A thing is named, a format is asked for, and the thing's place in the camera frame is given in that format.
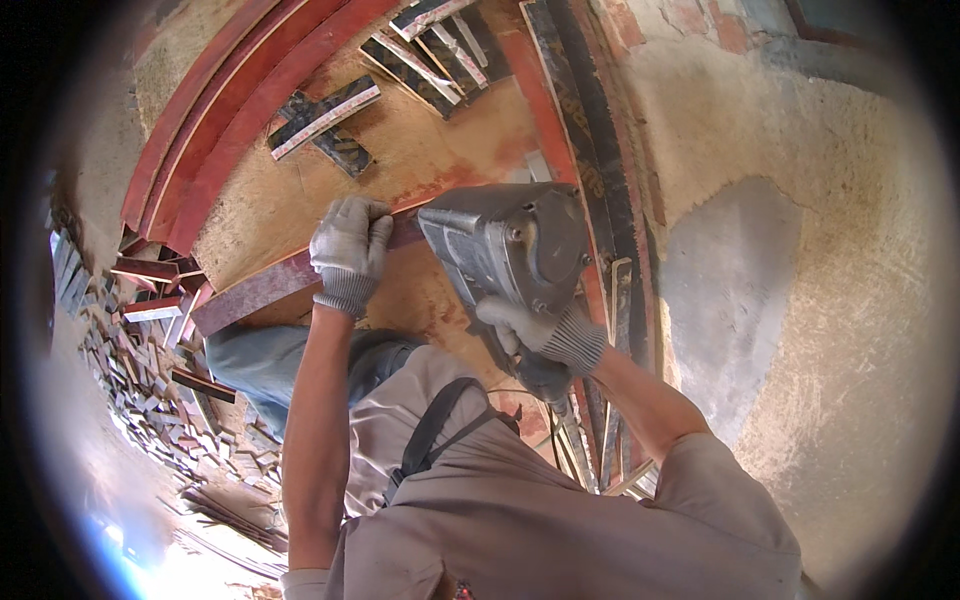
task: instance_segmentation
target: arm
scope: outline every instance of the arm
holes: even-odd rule
[[[608,400],[658,464],[684,435],[710,433],[692,402],[612,348],[606,330],[590,323],[575,307],[553,317],[533,314],[501,298],[484,298],[477,304],[476,315],[496,327],[508,353],[516,352],[523,343],[568,365],[575,374],[593,376],[607,389]]]
[[[314,296],[283,441],[291,570],[330,568],[337,548],[349,474],[350,334],[383,273],[393,229],[388,212],[365,198],[336,201],[310,241],[310,264],[324,290]]]
[[[710,433],[693,402],[609,345],[590,375],[609,392],[607,399],[658,465],[681,437]]]
[[[314,304],[283,441],[290,568],[329,568],[349,472],[347,354],[353,318]]]

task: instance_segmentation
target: curved wooden board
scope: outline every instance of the curved wooden board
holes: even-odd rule
[[[279,0],[247,0],[227,21],[223,29],[205,46],[190,70],[187,71],[183,81],[177,86],[163,112],[156,120],[147,143],[143,146],[140,159],[136,163],[133,176],[127,187],[127,195],[124,197],[123,207],[120,210],[120,218],[131,229],[139,228],[147,196],[150,194],[160,166],[190,109],[206,88],[210,78],[230,56],[237,44],[246,37],[247,33],[260,22],[277,2]]]
[[[344,0],[280,0],[234,47],[190,109],[163,159],[140,220],[165,242],[186,188],[243,102],[290,50]]]
[[[323,3],[311,0],[298,11],[296,18],[288,19],[286,23],[301,19],[312,20],[314,24],[322,22],[302,37],[276,64],[271,65],[266,59],[251,62],[250,73],[254,69],[261,73],[259,78],[251,77],[257,80],[256,86],[248,92],[248,88],[241,85],[242,80],[234,77],[241,91],[231,91],[229,95],[221,93],[218,99],[222,98],[223,101],[218,104],[226,108],[212,109],[207,113],[211,116],[204,119],[203,126],[198,125],[191,141],[198,152],[191,154],[189,162],[184,163],[184,178],[178,180],[177,189],[161,199],[162,203],[166,203],[167,198],[173,202],[182,199],[176,203],[176,208],[171,202],[170,210],[165,208],[162,215],[157,215],[157,231],[164,235],[167,246],[174,250],[185,250],[189,254],[230,170],[277,108],[335,50],[374,19],[393,9],[396,0],[352,0],[340,8],[331,7],[333,4],[329,0]],[[308,7],[310,13],[302,12]],[[276,36],[270,36],[271,44]]]

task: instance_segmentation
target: forearm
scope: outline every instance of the forearm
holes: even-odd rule
[[[608,400],[657,464],[680,437],[710,433],[693,402],[610,346],[590,375],[607,389]]]
[[[347,357],[353,318],[314,305],[283,441],[290,568],[327,568],[349,472]]]

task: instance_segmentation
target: concrete surface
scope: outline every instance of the concrete surface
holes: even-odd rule
[[[646,42],[618,73],[660,203],[646,207],[660,260],[684,250],[672,238],[685,215],[745,178],[802,215],[777,349],[733,449],[783,509],[814,582],[849,590],[913,510],[955,384],[957,216],[932,126],[922,107],[724,50],[709,14],[704,33],[678,27],[689,3],[627,4]],[[676,381],[689,323],[670,274],[660,316]]]
[[[681,390],[733,446],[780,338],[803,213],[765,179],[728,185],[670,231],[660,294]]]

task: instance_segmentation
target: work glove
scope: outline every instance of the work glove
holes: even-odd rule
[[[573,304],[560,317],[535,314],[509,300],[487,297],[476,307],[477,318],[496,329],[508,354],[522,343],[545,358],[564,363],[575,375],[587,375],[607,347],[607,331],[591,323]]]
[[[383,276],[394,230],[390,207],[370,198],[336,200],[310,239],[310,265],[324,280],[313,301],[363,317]]]

